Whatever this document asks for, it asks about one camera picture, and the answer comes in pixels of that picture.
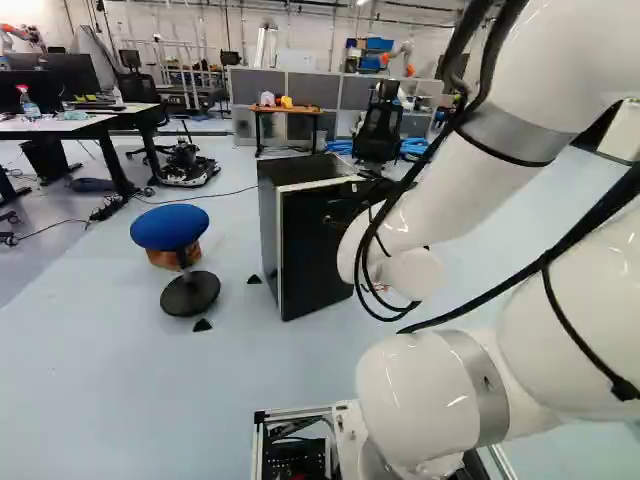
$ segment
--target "blue box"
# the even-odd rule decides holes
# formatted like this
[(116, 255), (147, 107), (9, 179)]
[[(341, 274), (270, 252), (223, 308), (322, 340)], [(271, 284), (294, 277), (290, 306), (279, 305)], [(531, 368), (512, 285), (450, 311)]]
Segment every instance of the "blue box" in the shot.
[(360, 59), (359, 68), (363, 70), (380, 70), (379, 57), (363, 57)]
[(368, 50), (379, 50), (381, 52), (390, 52), (393, 48), (393, 40), (387, 40), (382, 37), (367, 38)]

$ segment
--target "cubicle partition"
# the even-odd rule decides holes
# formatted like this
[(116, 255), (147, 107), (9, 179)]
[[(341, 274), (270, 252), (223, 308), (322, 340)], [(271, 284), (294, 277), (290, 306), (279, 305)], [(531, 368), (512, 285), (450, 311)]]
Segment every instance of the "cubicle partition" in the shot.
[[(230, 67), (229, 89), (235, 143), (255, 145), (255, 119), (248, 107), (259, 102), (264, 91), (290, 96), (295, 105), (321, 107), (326, 113), (320, 117), (318, 128), (326, 132), (326, 140), (351, 138), (351, 129), (360, 113), (367, 110), (371, 88), (382, 79), (389, 77)], [(401, 86), (407, 95), (428, 97), (427, 104), (432, 110), (405, 112), (400, 133), (410, 137), (425, 137), (433, 112), (442, 97), (444, 84), (433, 79), (404, 79)], [(308, 146), (311, 128), (311, 121), (298, 115), (274, 113), (261, 116), (261, 135), (267, 146)]]

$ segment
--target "black stool base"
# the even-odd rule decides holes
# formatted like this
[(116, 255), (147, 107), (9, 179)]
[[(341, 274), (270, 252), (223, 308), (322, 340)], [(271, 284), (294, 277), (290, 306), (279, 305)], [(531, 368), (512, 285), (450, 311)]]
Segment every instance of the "black stool base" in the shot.
[(211, 272), (189, 272), (162, 291), (160, 307), (174, 317), (192, 317), (207, 310), (220, 294), (220, 280)]

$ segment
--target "black cabinet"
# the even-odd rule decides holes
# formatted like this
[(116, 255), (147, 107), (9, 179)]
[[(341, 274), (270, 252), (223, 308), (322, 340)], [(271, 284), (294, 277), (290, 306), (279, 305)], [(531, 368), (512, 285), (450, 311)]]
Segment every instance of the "black cabinet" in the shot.
[(259, 160), (257, 168), (262, 263), (281, 318), (349, 298), (353, 286), (336, 267), (340, 240), (391, 182), (364, 179), (333, 154)]

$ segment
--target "yellow object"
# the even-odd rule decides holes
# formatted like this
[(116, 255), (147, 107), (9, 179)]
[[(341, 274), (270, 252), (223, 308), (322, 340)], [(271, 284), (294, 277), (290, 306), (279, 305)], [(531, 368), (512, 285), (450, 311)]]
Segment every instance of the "yellow object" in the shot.
[(293, 100), (291, 97), (283, 96), (280, 98), (280, 106), (283, 108), (293, 108)]

